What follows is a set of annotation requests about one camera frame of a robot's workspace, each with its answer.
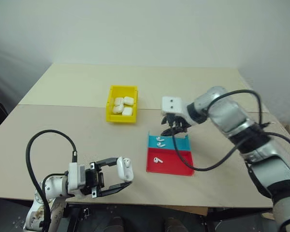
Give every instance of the yellow plastic tray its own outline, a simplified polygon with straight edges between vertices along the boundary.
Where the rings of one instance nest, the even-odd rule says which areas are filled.
[[[115,98],[132,97],[134,98],[134,104],[132,106],[132,116],[123,116],[121,114],[114,114],[114,100]],[[126,122],[135,123],[137,114],[137,86],[111,86],[110,93],[108,95],[105,119],[107,122]]]

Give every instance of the cable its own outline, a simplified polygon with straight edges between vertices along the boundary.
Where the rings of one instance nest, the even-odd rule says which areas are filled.
[[[290,144],[290,139],[288,137],[282,135],[282,134],[278,134],[278,133],[275,133],[275,132],[264,132],[263,134],[279,137],[279,138],[287,141]]]
[[[45,183],[46,183],[46,181],[47,181],[47,179],[48,178],[50,178],[51,176],[55,176],[55,175],[65,175],[65,173],[53,173],[53,174],[49,174],[49,175],[47,175],[45,178],[44,178],[44,180],[43,180],[43,182],[42,182],[42,191],[43,191],[43,194],[46,196],[46,194],[45,194]]]
[[[178,157],[180,158],[180,160],[189,168],[195,170],[195,171],[198,171],[198,172],[206,172],[206,171],[210,171],[218,166],[220,166],[224,161],[226,161],[232,154],[234,151],[236,151],[238,149],[239,146],[241,146],[244,142],[246,142],[248,139],[251,138],[250,137],[246,137],[244,138],[243,140],[241,140],[238,144],[236,144],[227,154],[224,158],[222,158],[219,162],[217,162],[216,164],[208,167],[208,168],[196,168],[196,167],[193,167],[191,166],[190,164],[187,163],[187,161],[182,157],[182,155],[180,154],[178,148],[177,148],[177,145],[176,145],[176,140],[175,140],[175,136],[174,136],[174,131],[173,131],[173,128],[171,128],[171,132],[172,132],[172,139],[173,139],[173,144],[174,144],[174,148],[175,148],[175,151],[178,155]]]
[[[33,144],[33,141],[39,137],[40,135],[42,134],[45,134],[45,133],[56,133],[56,134],[60,134],[62,135],[63,137],[65,137],[72,145],[73,147],[73,153],[72,153],[72,162],[77,162],[77,151],[76,151],[76,147],[75,147],[75,144],[74,142],[72,141],[72,139],[70,139],[66,134],[58,131],[58,130],[43,130],[43,131],[40,131],[39,133],[36,133],[28,142],[27,144],[27,148],[26,148],[26,165],[27,165],[27,169],[28,169],[28,172],[29,172],[29,176],[31,178],[31,181],[33,183],[33,185],[35,186],[35,188],[37,189],[37,192],[39,193],[42,201],[43,201],[43,204],[44,204],[44,222],[43,222],[43,229],[42,231],[43,232],[47,232],[48,231],[48,228],[49,228],[49,224],[51,222],[51,218],[50,218],[50,208],[49,208],[49,205],[48,205],[48,201],[46,199],[46,196],[45,194],[43,193],[35,175],[34,175],[34,172],[33,172],[33,169],[32,169],[32,165],[31,165],[31,161],[30,161],[30,150],[31,150],[31,146]]]
[[[207,110],[206,110],[206,115],[208,115],[209,109],[213,106],[213,104],[215,104],[217,101],[219,101],[222,98],[228,97],[230,95],[234,95],[234,94],[239,94],[239,93],[250,93],[252,95],[254,95],[257,98],[257,102],[258,102],[258,108],[259,108],[259,125],[262,127],[262,103],[261,103],[261,97],[260,95],[250,89],[241,89],[241,90],[236,90],[236,91],[232,91],[226,94],[223,94],[217,98],[215,98],[214,100],[212,100],[212,102],[208,105]]]

